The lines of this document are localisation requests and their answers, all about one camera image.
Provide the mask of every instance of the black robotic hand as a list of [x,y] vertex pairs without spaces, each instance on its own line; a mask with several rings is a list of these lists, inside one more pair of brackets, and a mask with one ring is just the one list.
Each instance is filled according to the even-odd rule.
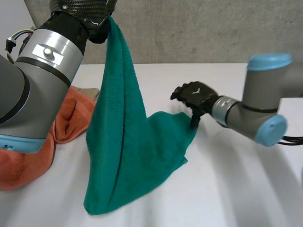
[[89,40],[102,44],[109,33],[108,16],[113,13],[117,0],[50,0],[53,14],[64,12],[77,18],[88,31]]
[[212,113],[212,107],[218,98],[213,89],[198,81],[177,87],[170,97],[171,100],[177,99],[192,109],[191,129],[198,128],[201,116]]

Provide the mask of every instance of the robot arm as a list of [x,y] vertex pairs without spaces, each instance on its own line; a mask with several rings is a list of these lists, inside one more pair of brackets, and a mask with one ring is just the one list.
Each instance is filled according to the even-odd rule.
[[277,144],[287,129],[286,119],[278,115],[285,97],[303,97],[303,78],[287,53],[252,56],[248,66],[242,101],[218,96],[208,86],[189,83],[178,87],[177,98],[193,109],[192,128],[208,113],[222,126],[264,146]]
[[83,59],[103,43],[116,0],[51,0],[52,16],[11,64],[0,57],[0,148],[40,150]]

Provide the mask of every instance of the silver metal ring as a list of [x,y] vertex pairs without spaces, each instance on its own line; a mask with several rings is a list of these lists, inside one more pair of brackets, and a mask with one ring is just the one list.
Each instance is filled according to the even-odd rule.
[[213,109],[212,109],[213,118],[219,123],[221,123],[222,125],[227,126],[225,122],[226,114],[228,113],[232,105],[236,102],[238,102],[238,100],[229,98],[227,96],[222,96],[221,98],[219,98],[213,105]]
[[83,59],[82,52],[73,42],[47,29],[36,30],[19,57],[46,63],[64,74],[70,82]]

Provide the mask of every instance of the concrete wall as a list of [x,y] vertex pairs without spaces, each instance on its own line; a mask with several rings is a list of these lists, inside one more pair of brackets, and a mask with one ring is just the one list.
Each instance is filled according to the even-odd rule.
[[[36,26],[48,0],[25,0]],[[303,53],[302,0],[118,0],[113,14],[135,63],[247,62],[252,54]],[[105,61],[89,43],[84,64]]]

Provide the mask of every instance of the bolt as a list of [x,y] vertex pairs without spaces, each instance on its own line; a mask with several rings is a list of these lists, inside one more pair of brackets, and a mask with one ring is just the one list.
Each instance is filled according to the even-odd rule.
[[43,54],[44,54],[45,58],[47,58],[47,59],[52,59],[53,58],[53,51],[49,48],[45,48],[43,50]]

